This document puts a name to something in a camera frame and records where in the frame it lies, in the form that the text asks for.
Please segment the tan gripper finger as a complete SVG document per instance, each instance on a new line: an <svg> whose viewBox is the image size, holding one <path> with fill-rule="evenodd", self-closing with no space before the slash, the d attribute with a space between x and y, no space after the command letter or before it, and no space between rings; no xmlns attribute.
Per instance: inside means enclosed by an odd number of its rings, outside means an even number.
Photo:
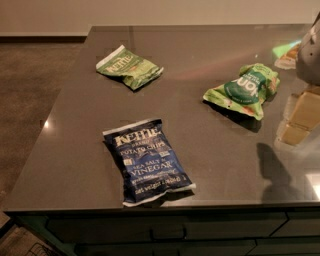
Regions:
<svg viewBox="0 0 320 256"><path fill-rule="evenodd" d="M301 94L292 94L279 126L279 139L289 145L301 143L320 124L320 87L309 85Z"/></svg>

